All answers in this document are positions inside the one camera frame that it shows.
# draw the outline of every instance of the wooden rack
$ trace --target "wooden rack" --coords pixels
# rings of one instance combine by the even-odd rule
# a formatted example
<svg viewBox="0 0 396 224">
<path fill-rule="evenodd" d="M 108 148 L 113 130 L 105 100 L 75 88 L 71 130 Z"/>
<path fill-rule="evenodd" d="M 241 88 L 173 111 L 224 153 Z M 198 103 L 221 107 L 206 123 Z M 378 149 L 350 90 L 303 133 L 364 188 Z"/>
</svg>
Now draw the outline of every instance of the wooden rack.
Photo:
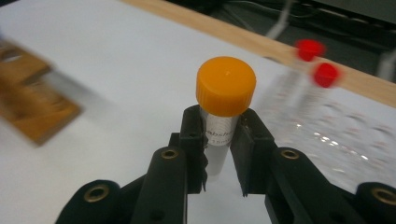
<svg viewBox="0 0 396 224">
<path fill-rule="evenodd" d="M 43 76 L 50 67 L 35 55 L 0 40 L 0 116 L 38 145 L 79 113 Z"/>
</svg>

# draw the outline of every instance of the clear plastic tube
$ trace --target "clear plastic tube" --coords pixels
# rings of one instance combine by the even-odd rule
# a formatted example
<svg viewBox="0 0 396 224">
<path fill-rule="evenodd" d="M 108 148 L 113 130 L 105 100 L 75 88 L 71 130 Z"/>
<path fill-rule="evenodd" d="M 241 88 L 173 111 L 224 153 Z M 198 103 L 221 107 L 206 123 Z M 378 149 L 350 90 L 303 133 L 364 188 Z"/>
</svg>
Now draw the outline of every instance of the clear plastic tube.
<svg viewBox="0 0 396 224">
<path fill-rule="evenodd" d="M 205 155 L 208 158 L 206 172 L 209 180 L 214 180 L 222 170 L 239 116 L 219 117 L 201 108 L 201 117 L 205 132 Z"/>
<path fill-rule="evenodd" d="M 275 133 L 278 123 L 283 120 L 295 92 L 304 89 L 309 83 L 306 73 L 311 69 L 313 61 L 324 51 L 318 41 L 304 39 L 296 43 L 297 53 L 285 76 L 280 79 L 275 92 L 269 92 L 263 100 L 258 114 L 266 126 Z"/>
<path fill-rule="evenodd" d="M 255 87 L 251 67 L 232 57 L 210 59 L 198 71 L 196 97 L 205 128 L 209 181 L 222 170 L 236 122 L 248 109 Z"/>
<path fill-rule="evenodd" d="M 288 142 L 292 133 L 311 119 L 314 110 L 324 101 L 339 76 L 339 71 L 329 63 L 321 63 L 315 69 L 311 84 L 296 93 L 293 105 L 285 112 L 284 123 L 276 130 L 275 136 L 281 142 Z"/>
</svg>

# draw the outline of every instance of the vial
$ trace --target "vial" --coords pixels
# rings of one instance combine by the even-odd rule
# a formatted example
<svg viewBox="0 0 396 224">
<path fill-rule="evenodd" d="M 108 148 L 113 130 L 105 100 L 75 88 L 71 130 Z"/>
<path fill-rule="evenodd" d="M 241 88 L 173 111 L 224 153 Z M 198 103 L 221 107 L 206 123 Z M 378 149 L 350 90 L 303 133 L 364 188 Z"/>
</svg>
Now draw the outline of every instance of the vial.
<svg viewBox="0 0 396 224">
<path fill-rule="evenodd" d="M 284 123 L 279 125 L 276 137 L 282 142 L 302 129 L 340 78 L 340 71 L 330 63 L 321 63 L 313 71 L 310 83 L 296 92 L 293 105 L 288 109 Z"/>
<path fill-rule="evenodd" d="M 306 73 L 311 69 L 313 61 L 321 56 L 325 47 L 312 39 L 302 39 L 295 44 L 296 55 L 285 76 L 281 78 L 274 92 L 270 92 L 262 100 L 262 112 L 258 112 L 271 130 L 282 120 L 283 111 L 293 93 L 306 85 Z"/>
<path fill-rule="evenodd" d="M 253 69 L 233 57 L 212 58 L 198 71 L 196 98 L 204 124 L 209 181 L 221 172 L 236 122 L 248 109 L 255 87 Z"/>
</svg>

